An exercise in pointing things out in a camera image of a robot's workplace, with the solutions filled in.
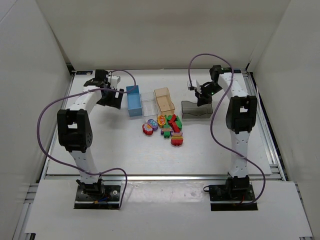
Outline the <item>blue plastic container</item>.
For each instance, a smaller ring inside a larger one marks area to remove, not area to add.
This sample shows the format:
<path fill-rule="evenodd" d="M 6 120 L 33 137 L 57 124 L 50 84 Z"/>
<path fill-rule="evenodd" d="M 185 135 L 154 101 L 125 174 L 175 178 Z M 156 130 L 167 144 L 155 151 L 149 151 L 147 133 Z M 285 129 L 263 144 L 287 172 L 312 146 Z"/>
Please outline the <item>blue plastic container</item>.
<path fill-rule="evenodd" d="M 127 109 L 130 117 L 142 116 L 142 104 L 138 85 L 126 87 L 127 91 Z"/>

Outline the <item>smoky grey container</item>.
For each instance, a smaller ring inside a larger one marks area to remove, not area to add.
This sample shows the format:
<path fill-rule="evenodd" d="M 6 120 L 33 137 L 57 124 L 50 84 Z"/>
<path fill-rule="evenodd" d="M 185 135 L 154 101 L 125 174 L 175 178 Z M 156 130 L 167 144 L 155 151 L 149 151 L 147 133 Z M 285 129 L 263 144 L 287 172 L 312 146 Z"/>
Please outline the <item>smoky grey container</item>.
<path fill-rule="evenodd" d="M 209 119 L 213 114 L 213 108 L 211 104 L 197 106 L 195 102 L 183 100 L 181 112 L 183 119 Z"/>

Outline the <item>purple lotus lego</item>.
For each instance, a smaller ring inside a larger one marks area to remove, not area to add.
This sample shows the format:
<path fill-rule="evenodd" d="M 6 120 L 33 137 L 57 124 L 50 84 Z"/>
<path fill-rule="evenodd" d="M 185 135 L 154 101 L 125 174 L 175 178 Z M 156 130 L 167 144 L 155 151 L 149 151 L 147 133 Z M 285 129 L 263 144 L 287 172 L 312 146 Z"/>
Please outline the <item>purple lotus lego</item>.
<path fill-rule="evenodd" d="M 158 130 L 158 123 L 157 121 L 153 120 L 153 119 L 149 119 L 147 121 L 147 124 L 150 125 L 152 127 L 153 131 L 157 131 Z"/>

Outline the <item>red flower lego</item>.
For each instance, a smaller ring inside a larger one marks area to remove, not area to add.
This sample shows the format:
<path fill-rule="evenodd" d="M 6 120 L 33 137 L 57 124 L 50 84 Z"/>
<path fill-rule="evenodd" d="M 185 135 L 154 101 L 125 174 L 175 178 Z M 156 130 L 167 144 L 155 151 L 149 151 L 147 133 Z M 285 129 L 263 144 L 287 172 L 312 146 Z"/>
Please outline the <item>red flower lego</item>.
<path fill-rule="evenodd" d="M 151 136 L 154 132 L 153 128 L 151 125 L 149 125 L 148 123 L 144 123 L 142 125 L 142 131 L 145 135 L 147 136 Z"/>

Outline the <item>green lego plate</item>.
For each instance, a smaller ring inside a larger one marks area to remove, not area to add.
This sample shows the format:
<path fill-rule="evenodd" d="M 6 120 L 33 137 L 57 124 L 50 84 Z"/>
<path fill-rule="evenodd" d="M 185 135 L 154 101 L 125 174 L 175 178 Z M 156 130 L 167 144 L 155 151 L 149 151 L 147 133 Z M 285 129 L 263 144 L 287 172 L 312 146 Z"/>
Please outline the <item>green lego plate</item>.
<path fill-rule="evenodd" d="M 175 122 L 177 119 L 177 116 L 175 114 L 173 115 L 166 115 L 166 120 L 168 124 L 171 124 L 173 122 Z"/>

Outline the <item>yellow flower lego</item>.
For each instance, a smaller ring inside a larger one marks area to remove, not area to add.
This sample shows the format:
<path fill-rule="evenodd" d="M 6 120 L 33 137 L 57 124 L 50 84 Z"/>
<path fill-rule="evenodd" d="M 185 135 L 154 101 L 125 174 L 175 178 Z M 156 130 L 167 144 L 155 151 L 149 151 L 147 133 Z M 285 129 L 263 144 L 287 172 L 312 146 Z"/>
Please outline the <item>yellow flower lego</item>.
<path fill-rule="evenodd" d="M 157 124 L 160 128 L 163 128 L 165 125 L 167 125 L 167 119 L 164 115 L 159 115 L 157 117 Z"/>

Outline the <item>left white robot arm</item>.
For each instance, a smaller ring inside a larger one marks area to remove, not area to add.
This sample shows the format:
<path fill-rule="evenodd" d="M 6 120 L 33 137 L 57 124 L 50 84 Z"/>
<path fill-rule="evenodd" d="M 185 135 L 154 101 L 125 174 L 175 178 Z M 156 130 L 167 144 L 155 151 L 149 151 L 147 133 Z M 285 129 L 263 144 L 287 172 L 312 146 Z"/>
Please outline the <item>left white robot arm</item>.
<path fill-rule="evenodd" d="M 83 193 L 101 196 L 104 187 L 93 160 L 90 147 L 93 132 L 89 115 L 95 105 L 120 109 L 124 90 L 117 86 L 121 77 L 106 70 L 96 70 L 94 77 L 83 85 L 82 95 L 67 109 L 57 113 L 58 141 L 70 153 L 80 172 L 78 186 Z"/>

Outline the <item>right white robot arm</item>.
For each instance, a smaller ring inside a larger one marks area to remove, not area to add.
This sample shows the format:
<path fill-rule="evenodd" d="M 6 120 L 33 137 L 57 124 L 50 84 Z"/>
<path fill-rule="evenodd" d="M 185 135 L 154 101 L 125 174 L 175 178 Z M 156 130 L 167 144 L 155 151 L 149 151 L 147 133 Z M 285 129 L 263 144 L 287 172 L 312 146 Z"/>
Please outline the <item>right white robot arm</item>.
<path fill-rule="evenodd" d="M 229 99 L 226 112 L 226 127 L 230 131 L 231 149 L 235 152 L 231 156 L 231 167 L 225 188 L 230 195 L 246 192 L 250 185 L 247 161 L 248 141 L 250 133 L 256 124 L 257 97 L 249 95 L 248 91 L 239 84 L 232 75 L 230 67 L 213 65 L 209 70 L 211 81 L 202 85 L 196 82 L 195 96 L 197 106 L 212 102 L 212 96 L 223 90 Z"/>

